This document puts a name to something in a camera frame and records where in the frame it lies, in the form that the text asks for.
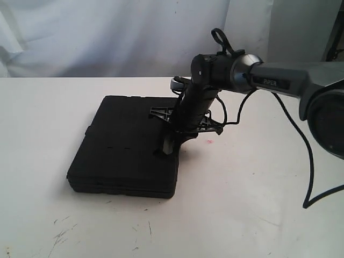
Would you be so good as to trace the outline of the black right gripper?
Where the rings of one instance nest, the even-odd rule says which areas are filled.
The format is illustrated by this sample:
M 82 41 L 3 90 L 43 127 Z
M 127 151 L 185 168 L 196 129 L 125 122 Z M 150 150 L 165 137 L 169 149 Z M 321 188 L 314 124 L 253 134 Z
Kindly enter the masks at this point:
M 162 151 L 170 155 L 175 146 L 181 146 L 188 140 L 198 137 L 202 132 L 223 132 L 223 124 L 214 121 L 209 111 L 213 101 L 218 97 L 219 89 L 209 85 L 199 86 L 191 82 L 178 94 L 173 107 L 152 107 L 149 117 L 165 121 L 173 130 L 166 127 L 162 133 Z

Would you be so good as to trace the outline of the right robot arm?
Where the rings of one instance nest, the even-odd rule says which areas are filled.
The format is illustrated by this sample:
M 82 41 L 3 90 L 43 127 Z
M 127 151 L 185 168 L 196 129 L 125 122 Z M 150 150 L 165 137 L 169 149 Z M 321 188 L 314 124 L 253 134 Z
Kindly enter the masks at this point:
M 252 54 L 197 55 L 191 62 L 191 77 L 176 79 L 172 91 L 179 93 L 173 107 L 153 107 L 150 115 L 163 120 L 162 153 L 202 132 L 221 134 L 228 119 L 212 119 L 210 106 L 221 91 L 252 95 L 261 89 L 294 97 L 299 118 L 306 121 L 316 142 L 327 152 L 343 157 L 343 64 L 265 63 Z

